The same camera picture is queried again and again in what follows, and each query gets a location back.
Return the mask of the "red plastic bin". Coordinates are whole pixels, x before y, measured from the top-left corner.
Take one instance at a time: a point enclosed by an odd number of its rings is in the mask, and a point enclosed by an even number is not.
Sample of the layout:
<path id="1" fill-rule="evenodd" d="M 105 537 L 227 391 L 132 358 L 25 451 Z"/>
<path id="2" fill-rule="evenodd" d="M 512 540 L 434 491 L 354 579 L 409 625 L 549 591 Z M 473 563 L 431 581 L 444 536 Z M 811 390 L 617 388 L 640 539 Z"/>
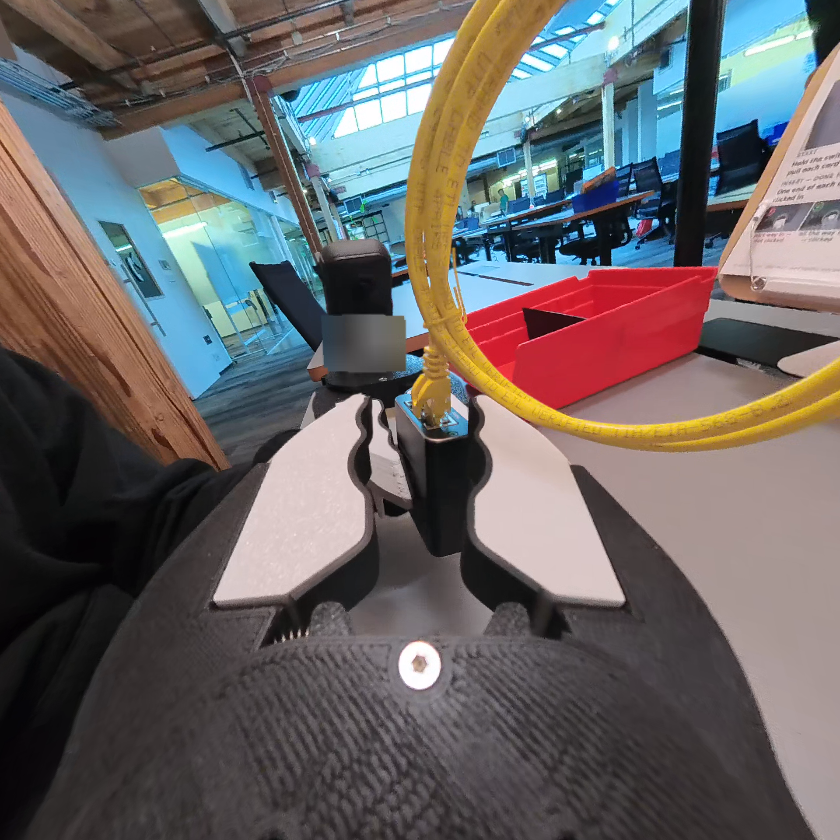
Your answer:
<path id="1" fill-rule="evenodd" d="M 516 387 L 552 409 L 693 352 L 718 269 L 593 268 L 473 311 L 466 328 Z M 522 309 L 585 318 L 528 341 Z"/>

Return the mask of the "black office chair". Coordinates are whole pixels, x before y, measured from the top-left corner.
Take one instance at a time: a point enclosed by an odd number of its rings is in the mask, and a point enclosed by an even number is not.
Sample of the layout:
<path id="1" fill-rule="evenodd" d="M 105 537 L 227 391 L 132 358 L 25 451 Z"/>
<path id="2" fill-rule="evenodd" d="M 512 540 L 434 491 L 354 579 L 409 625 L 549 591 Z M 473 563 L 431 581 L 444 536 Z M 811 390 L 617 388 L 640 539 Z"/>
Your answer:
<path id="1" fill-rule="evenodd" d="M 633 184 L 635 194 L 641 196 L 643 193 L 651 193 L 650 196 L 636 201 L 631 205 L 631 215 L 639 221 L 654 221 L 662 223 L 665 216 L 663 203 L 662 176 L 658 167 L 657 158 L 651 157 L 632 165 Z"/>
<path id="2" fill-rule="evenodd" d="M 249 263 L 267 297 L 288 319 L 311 350 L 322 344 L 322 319 L 327 312 L 299 277 L 290 261 Z"/>

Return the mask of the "wooden pillar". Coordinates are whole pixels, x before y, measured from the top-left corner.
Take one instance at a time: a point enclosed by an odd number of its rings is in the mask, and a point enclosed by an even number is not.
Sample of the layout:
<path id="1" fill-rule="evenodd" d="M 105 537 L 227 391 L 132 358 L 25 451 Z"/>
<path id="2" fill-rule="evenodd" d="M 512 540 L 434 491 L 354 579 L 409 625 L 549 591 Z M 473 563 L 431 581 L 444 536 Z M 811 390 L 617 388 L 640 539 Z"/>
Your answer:
<path id="1" fill-rule="evenodd" d="M 71 205 L 1 107 L 2 344 L 163 464 L 228 459 Z"/>

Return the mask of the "black bin divider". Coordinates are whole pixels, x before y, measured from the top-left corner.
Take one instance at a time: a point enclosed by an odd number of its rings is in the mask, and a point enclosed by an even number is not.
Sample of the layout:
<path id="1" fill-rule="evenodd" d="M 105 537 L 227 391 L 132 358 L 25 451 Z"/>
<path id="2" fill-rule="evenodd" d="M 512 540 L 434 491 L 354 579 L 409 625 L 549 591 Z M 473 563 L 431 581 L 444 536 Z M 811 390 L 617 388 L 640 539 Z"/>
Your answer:
<path id="1" fill-rule="evenodd" d="M 521 311 L 526 326 L 528 341 L 537 340 L 545 335 L 556 333 L 585 321 L 583 317 L 556 311 L 545 311 L 536 308 L 524 308 Z"/>

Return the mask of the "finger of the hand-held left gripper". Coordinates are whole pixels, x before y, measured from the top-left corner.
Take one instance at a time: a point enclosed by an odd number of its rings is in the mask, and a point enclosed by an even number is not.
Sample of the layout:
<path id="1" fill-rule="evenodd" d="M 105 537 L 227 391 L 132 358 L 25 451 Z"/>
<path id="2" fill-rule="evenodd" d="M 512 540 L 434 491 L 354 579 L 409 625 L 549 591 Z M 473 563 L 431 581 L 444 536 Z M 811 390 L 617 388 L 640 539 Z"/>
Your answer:
<path id="1" fill-rule="evenodd" d="M 402 458 L 394 442 L 392 421 L 380 400 L 370 398 L 371 436 L 368 442 L 371 477 L 367 486 L 376 513 L 404 513 L 413 508 L 413 498 Z"/>

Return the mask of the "person's torso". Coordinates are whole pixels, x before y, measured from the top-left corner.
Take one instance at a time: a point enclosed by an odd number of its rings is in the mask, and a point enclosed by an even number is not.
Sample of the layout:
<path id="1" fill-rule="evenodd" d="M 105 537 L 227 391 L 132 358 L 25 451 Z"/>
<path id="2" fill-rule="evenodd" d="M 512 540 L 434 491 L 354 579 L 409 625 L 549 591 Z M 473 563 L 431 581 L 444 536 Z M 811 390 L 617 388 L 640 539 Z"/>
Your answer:
<path id="1" fill-rule="evenodd" d="M 25 835 L 134 600 L 248 473 L 162 465 L 1 350 L 1 836 Z"/>

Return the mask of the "black network switch box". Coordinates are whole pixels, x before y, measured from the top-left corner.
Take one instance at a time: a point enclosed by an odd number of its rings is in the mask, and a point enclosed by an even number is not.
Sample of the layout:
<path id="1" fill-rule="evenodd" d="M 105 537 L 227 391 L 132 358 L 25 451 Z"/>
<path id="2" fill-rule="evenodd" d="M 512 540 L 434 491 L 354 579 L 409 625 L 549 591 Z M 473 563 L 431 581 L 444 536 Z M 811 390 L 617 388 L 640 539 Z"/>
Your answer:
<path id="1" fill-rule="evenodd" d="M 459 553 L 469 494 L 468 419 L 450 410 L 430 427 L 413 413 L 410 395 L 394 400 L 396 446 L 412 497 L 413 522 L 435 557 Z"/>

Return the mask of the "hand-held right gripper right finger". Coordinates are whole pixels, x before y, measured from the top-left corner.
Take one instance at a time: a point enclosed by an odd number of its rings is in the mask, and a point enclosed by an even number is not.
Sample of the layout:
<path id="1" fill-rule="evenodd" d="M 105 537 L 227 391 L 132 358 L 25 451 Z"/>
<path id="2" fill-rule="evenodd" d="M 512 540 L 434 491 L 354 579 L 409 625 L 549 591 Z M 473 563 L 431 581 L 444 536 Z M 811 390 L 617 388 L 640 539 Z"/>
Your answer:
<path id="1" fill-rule="evenodd" d="M 488 396 L 469 407 L 472 433 L 461 577 L 480 603 L 620 609 L 626 596 L 570 461 Z"/>

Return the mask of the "black framed picture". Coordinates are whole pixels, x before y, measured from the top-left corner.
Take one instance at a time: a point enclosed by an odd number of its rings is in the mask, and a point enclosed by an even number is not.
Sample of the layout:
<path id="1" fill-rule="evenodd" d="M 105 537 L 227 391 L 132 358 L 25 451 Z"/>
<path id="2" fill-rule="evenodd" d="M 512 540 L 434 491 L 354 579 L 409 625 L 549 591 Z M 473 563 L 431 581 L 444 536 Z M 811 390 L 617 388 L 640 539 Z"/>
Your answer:
<path id="1" fill-rule="evenodd" d="M 141 297 L 145 300 L 162 298 L 162 289 L 150 273 L 127 229 L 121 224 L 106 221 L 100 221 L 99 225 L 117 253 L 127 278 Z"/>

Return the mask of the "printed instruction sheet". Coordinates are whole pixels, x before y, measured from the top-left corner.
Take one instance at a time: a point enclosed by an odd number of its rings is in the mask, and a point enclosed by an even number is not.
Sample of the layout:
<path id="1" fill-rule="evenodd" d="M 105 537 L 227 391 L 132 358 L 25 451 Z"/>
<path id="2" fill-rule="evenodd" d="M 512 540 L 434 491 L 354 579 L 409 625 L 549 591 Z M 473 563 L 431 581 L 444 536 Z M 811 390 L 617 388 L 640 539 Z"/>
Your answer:
<path id="1" fill-rule="evenodd" d="M 832 283 L 839 256 L 838 56 L 809 100 L 762 203 L 751 268 L 767 280 Z"/>

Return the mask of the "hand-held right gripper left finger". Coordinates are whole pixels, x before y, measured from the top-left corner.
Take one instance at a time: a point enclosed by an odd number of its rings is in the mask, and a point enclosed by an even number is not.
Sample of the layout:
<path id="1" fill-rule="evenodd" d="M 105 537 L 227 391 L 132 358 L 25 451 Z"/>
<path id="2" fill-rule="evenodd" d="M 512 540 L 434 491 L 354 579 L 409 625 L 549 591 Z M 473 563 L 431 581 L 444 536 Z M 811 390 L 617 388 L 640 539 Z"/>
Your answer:
<path id="1" fill-rule="evenodd" d="M 380 570 L 369 443 L 371 399 L 352 395 L 275 453 L 213 595 L 220 608 L 321 600 L 351 609 Z"/>

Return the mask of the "person's left forearm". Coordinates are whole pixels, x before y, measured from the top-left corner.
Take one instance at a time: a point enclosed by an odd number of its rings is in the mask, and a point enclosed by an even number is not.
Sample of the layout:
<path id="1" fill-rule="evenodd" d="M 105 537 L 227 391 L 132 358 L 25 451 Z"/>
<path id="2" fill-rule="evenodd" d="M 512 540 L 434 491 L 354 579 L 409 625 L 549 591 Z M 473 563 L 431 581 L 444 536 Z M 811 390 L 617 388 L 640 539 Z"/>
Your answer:
<path id="1" fill-rule="evenodd" d="M 258 447 L 252 458 L 251 466 L 254 467 L 270 462 L 274 455 L 297 436 L 299 432 L 300 428 L 294 427 L 272 435 L 264 444 Z"/>

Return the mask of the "blue storage bin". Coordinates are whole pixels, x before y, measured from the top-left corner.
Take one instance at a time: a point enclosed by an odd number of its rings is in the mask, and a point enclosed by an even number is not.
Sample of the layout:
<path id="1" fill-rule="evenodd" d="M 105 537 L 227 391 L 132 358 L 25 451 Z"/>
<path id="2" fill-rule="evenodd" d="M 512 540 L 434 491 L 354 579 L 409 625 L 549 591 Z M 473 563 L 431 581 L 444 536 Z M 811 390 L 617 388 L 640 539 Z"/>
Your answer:
<path id="1" fill-rule="evenodd" d="M 587 192 L 572 195 L 573 214 L 588 214 L 599 207 L 614 204 L 620 197 L 620 182 L 613 179 L 600 183 Z"/>

